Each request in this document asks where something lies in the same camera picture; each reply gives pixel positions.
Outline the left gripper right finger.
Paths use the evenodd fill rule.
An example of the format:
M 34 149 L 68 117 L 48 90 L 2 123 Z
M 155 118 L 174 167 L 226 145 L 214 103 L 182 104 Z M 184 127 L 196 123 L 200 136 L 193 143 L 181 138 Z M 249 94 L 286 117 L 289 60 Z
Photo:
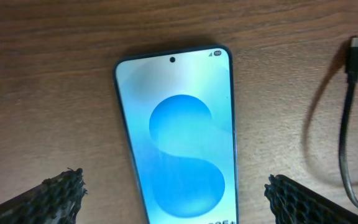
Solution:
M 358 224 L 358 215 L 285 175 L 270 175 L 264 195 L 276 224 Z

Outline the blue Galaxy smartphone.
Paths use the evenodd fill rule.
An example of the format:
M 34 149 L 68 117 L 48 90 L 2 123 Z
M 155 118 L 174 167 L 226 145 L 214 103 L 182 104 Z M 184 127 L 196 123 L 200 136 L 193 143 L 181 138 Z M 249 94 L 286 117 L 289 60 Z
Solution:
M 238 223 L 231 51 L 126 57 L 112 80 L 147 223 Z

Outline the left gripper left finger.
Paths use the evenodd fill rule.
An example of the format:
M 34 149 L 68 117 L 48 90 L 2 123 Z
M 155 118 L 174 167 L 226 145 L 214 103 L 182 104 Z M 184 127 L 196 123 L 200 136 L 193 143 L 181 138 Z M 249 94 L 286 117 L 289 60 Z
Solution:
M 68 169 L 0 204 L 0 224 L 75 224 L 86 194 L 83 169 Z

